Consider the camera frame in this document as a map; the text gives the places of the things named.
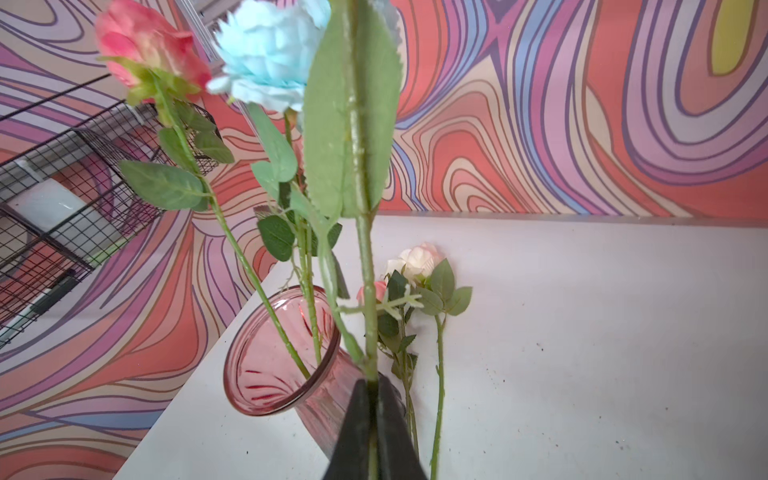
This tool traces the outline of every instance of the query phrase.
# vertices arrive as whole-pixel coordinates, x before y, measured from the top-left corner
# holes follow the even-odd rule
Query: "glass vase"
[[[355,382],[363,378],[339,347],[341,335],[323,289],[315,287],[317,327],[321,335],[319,366],[307,313],[298,286],[270,298],[280,324],[310,377],[304,378],[277,333],[264,305],[240,327],[224,364],[224,391],[232,406],[252,416],[295,409],[328,458],[339,437]]]

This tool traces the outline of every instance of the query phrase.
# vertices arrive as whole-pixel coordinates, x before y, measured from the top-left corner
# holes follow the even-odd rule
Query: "black wire basket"
[[[161,128],[152,104],[119,101],[0,164],[0,349],[162,213],[118,168],[174,164],[158,143]],[[201,172],[213,170],[216,161],[190,147]]]

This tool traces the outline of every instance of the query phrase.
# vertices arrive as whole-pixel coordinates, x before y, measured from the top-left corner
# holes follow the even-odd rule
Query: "light blue peony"
[[[395,8],[389,0],[369,1],[399,44]],[[310,66],[330,16],[328,0],[299,0],[288,8],[244,0],[219,22],[216,50],[224,60],[224,76],[209,81],[207,90],[267,110],[302,111]]]

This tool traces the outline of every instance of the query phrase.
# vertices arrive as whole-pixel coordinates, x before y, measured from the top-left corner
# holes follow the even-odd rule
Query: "flower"
[[[168,71],[203,87],[210,70],[194,52],[192,32],[178,31],[157,10],[132,0],[114,0],[96,19],[99,51],[125,57],[147,68]],[[140,80],[113,61],[109,71],[129,88]]]
[[[378,282],[373,282],[373,286],[376,287],[376,300],[381,302],[382,300],[384,300],[384,293],[386,293],[386,282],[379,280]],[[365,288],[364,286],[361,286],[360,290],[357,292],[357,303],[359,303],[360,305],[362,305],[363,303],[362,291],[364,288]]]
[[[411,282],[424,283],[442,259],[443,256],[438,253],[434,245],[422,243],[417,247],[403,250],[398,258],[388,261],[386,272],[391,276],[397,270]]]
[[[313,8],[314,15],[321,13]],[[323,37],[323,30],[303,6],[278,8],[245,0],[219,28],[216,49],[224,60],[225,75],[209,81],[208,91],[229,92],[267,110],[301,111],[310,65]]]

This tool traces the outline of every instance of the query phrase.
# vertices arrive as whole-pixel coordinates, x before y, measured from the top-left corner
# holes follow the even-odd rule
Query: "table surface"
[[[373,238],[377,273],[431,241],[474,287],[445,331],[441,480],[765,479],[768,230],[381,216]],[[357,291],[351,223],[334,250]],[[274,267],[268,294],[288,270]],[[224,396],[227,349],[259,305],[237,315],[117,480],[322,478],[327,460],[294,411],[247,417]],[[346,323],[362,340],[362,317]],[[435,326],[420,314],[411,325],[428,468]]]

